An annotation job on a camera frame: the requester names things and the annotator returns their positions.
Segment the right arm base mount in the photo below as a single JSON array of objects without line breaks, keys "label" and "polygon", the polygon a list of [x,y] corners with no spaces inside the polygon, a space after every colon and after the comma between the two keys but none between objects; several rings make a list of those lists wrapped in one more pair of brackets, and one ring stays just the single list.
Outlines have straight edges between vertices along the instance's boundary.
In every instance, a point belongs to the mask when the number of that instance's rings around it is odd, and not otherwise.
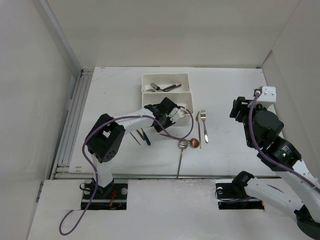
[{"label": "right arm base mount", "polygon": [[219,210],[264,210],[264,203],[248,196],[245,187],[254,176],[246,171],[240,172],[234,179],[215,182],[215,198]]}]

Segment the white plastic bin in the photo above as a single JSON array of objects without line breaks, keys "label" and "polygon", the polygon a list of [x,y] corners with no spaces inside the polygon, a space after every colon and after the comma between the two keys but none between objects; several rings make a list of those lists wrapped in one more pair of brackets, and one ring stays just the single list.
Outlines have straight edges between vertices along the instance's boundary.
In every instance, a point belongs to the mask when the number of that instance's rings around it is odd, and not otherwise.
[{"label": "white plastic bin", "polygon": [[147,93],[149,89],[152,89],[151,83],[156,84],[161,89],[169,87],[171,85],[179,85],[180,87],[172,90],[172,92],[189,92],[190,81],[187,73],[155,73],[155,74],[143,74],[141,81],[141,92]]},{"label": "white plastic bin", "polygon": [[[149,104],[159,104],[165,97],[172,100],[178,106],[188,109],[191,113],[194,112],[192,94],[190,92],[143,93],[142,106],[144,107]],[[190,114],[184,108],[182,108],[182,110],[185,113],[185,117],[177,121],[174,125],[186,127],[192,123]]]}]

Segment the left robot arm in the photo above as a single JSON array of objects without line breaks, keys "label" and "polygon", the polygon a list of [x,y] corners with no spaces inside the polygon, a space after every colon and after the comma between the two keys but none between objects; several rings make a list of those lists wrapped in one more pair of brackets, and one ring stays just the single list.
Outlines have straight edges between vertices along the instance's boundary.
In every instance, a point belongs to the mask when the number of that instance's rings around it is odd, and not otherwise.
[{"label": "left robot arm", "polygon": [[102,114],[82,145],[82,154],[94,170],[94,178],[89,185],[93,189],[92,194],[103,199],[111,195],[114,185],[111,161],[118,153],[125,135],[143,128],[167,133],[167,128],[184,117],[183,107],[168,97],[124,116]]}]

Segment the copper thin utensil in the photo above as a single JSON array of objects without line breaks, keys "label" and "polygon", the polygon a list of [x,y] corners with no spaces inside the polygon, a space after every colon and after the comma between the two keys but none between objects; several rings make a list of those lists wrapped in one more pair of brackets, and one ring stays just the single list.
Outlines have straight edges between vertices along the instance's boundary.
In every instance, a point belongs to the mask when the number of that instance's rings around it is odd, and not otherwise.
[{"label": "copper thin utensil", "polygon": [[195,121],[197,123],[197,133],[198,133],[198,139],[196,138],[191,138],[189,140],[189,144],[192,148],[196,149],[198,147],[202,148],[202,143],[201,143],[201,128],[200,128],[200,122],[199,122],[199,115],[200,111],[196,114]]}]

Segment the silver spoon copper handle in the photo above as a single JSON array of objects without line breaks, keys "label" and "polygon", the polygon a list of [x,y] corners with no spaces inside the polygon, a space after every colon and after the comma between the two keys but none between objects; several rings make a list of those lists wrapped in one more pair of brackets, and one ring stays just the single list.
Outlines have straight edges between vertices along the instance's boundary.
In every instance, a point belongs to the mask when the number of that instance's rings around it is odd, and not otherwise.
[{"label": "silver spoon copper handle", "polygon": [[183,159],[183,152],[188,147],[188,144],[189,144],[188,141],[185,139],[182,139],[178,142],[178,148],[180,149],[180,157],[179,157],[179,162],[178,162],[178,167],[177,167],[176,179],[179,178],[182,159]]}]

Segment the gold fork green handle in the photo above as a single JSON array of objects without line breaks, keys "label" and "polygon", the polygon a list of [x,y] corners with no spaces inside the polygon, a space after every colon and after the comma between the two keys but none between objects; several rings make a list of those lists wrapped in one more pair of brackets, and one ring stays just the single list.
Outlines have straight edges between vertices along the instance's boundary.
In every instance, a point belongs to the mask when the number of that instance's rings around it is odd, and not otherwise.
[{"label": "gold fork green handle", "polygon": [[173,84],[173,85],[170,85],[170,86],[165,87],[165,88],[163,88],[163,89],[161,88],[160,91],[162,91],[162,92],[168,92],[168,91],[174,89],[176,86],[177,86],[176,84]]}]

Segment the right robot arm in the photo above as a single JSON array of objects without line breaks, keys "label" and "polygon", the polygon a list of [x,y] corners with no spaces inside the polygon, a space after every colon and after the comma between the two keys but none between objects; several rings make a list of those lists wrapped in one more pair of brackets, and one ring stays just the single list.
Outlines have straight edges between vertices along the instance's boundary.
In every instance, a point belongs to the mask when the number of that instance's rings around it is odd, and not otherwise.
[{"label": "right robot arm", "polygon": [[320,185],[308,170],[302,155],[280,136],[284,123],[267,106],[238,97],[230,118],[243,124],[246,144],[258,151],[257,157],[295,192],[289,196],[260,181],[253,174],[240,172],[232,180],[232,193],[240,198],[259,199],[291,218],[308,237],[320,238]]}]

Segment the black handled fork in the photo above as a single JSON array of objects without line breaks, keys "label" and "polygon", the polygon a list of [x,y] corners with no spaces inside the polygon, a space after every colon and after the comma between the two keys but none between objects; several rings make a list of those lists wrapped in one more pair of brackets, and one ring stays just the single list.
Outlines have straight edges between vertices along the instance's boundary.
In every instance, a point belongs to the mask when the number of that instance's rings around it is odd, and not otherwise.
[{"label": "black handled fork", "polygon": [[164,91],[162,88],[160,88],[158,85],[154,84],[153,82],[150,83],[150,86],[156,91]]}]

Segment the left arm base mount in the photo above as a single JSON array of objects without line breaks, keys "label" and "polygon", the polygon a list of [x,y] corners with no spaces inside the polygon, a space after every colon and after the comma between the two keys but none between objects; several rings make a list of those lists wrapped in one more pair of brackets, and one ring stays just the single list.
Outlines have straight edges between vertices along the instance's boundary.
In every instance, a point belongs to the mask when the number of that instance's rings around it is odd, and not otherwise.
[{"label": "left arm base mount", "polygon": [[[126,210],[128,187],[128,182],[123,181],[113,181],[106,187],[106,189],[98,187],[98,190],[87,209],[106,211]],[[95,180],[92,178],[91,182],[81,183],[79,188],[82,190],[80,209],[84,210],[93,195],[95,189]]]}]

